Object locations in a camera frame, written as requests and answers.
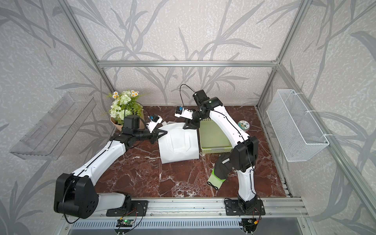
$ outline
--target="transparent plastic shelf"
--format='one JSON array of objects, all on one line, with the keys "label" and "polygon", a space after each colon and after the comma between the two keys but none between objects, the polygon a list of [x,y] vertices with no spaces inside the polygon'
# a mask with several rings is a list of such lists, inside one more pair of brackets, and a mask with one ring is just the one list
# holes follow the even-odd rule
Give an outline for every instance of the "transparent plastic shelf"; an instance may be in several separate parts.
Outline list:
[{"label": "transparent plastic shelf", "polygon": [[10,152],[22,159],[58,159],[95,105],[92,96],[68,92]]}]

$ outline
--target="flower bouquet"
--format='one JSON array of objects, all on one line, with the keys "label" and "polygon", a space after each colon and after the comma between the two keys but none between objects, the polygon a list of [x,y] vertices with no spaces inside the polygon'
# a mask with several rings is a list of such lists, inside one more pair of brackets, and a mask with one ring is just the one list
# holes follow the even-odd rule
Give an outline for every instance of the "flower bouquet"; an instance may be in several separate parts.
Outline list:
[{"label": "flower bouquet", "polygon": [[[128,115],[138,115],[144,119],[143,107],[135,102],[141,96],[138,91],[127,90],[122,93],[115,91],[109,97],[114,98],[111,109],[109,110],[111,121],[118,130],[121,130],[124,124],[124,117]],[[144,128],[144,124],[140,121],[140,128]]]}]

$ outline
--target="gray wall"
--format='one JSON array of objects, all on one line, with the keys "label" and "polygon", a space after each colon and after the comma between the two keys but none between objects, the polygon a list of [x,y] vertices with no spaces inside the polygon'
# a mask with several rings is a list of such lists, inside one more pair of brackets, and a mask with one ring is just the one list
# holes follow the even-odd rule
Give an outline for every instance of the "gray wall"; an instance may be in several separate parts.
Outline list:
[{"label": "gray wall", "polygon": [[[55,180],[92,157],[113,130],[111,103],[72,28],[55,1],[0,2],[0,233],[52,234]],[[56,161],[22,160],[9,153],[67,92],[97,103]]]},{"label": "gray wall", "polygon": [[[282,64],[376,191],[376,2],[315,1]],[[376,225],[333,157],[324,149],[306,162],[286,162],[266,110],[277,75],[261,105],[273,147],[294,196],[301,196],[319,234],[375,234]]]},{"label": "gray wall", "polygon": [[[274,60],[300,0],[69,1],[100,60]],[[181,104],[187,83],[224,104],[257,103],[270,68],[109,68],[147,105]],[[193,102],[182,87],[183,97]]]}]

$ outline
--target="round container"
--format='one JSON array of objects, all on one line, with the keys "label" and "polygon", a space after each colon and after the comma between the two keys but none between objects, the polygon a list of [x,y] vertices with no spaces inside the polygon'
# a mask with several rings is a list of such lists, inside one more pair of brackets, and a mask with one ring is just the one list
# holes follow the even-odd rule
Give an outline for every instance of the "round container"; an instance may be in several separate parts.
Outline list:
[{"label": "round container", "polygon": [[244,121],[244,120],[241,120],[238,122],[238,126],[243,130],[243,131],[247,131],[249,130],[249,123],[247,121]]}]

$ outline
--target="white paper bag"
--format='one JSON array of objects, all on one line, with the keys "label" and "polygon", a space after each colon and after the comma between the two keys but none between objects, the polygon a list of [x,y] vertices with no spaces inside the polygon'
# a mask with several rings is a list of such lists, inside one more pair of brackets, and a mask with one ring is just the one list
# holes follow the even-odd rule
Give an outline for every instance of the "white paper bag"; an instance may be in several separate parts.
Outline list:
[{"label": "white paper bag", "polygon": [[184,124],[173,123],[159,128],[168,132],[158,139],[162,164],[199,158],[197,130],[184,130]]}]

